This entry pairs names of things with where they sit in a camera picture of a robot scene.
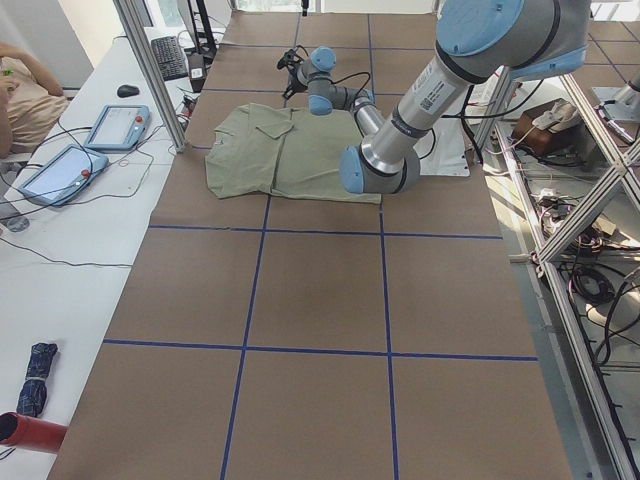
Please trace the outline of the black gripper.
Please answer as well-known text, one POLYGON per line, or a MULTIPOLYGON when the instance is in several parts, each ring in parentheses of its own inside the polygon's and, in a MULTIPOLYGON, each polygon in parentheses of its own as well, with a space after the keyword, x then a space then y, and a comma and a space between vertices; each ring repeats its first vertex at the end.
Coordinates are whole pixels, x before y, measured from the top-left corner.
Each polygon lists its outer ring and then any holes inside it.
POLYGON ((277 61, 277 69, 286 69, 288 72, 288 83, 282 93, 283 98, 292 98, 295 94, 306 91, 306 85, 299 78, 304 58, 298 54, 298 50, 298 47, 290 48, 277 61))

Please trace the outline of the grey arm base joint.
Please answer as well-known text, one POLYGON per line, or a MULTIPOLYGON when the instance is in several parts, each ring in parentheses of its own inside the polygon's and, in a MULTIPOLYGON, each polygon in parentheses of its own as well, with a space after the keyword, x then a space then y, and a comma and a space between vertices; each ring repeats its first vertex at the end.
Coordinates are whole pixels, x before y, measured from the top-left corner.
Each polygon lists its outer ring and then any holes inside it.
POLYGON ((594 110, 619 139, 632 145, 637 134, 627 132, 622 124, 639 124, 639 72, 636 72, 623 87, 592 87, 598 103, 594 110))

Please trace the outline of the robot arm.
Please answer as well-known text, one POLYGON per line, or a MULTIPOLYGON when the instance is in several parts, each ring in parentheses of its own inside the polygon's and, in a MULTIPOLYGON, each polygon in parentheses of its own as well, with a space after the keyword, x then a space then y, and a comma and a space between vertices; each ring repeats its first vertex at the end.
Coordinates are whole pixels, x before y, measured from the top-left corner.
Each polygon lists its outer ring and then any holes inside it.
POLYGON ((500 67, 513 79, 536 80, 571 73, 586 58, 588 1, 448 1, 436 25, 435 54, 388 117, 364 89, 331 79, 336 55, 318 47, 307 58, 290 49, 277 67, 289 72, 284 97, 308 95, 312 114, 352 113, 364 137, 347 147, 339 174, 352 194, 395 194, 420 175, 416 143, 473 85, 500 67))

